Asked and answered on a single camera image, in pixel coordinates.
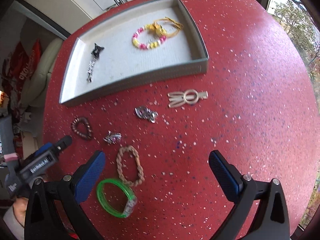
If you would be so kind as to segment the left hand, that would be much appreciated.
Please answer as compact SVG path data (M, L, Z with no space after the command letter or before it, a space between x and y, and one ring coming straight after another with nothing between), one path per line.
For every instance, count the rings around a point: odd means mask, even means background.
M13 213L16 220L19 222L21 226L25 225L25 214L28 205L28 198L17 198L12 205Z

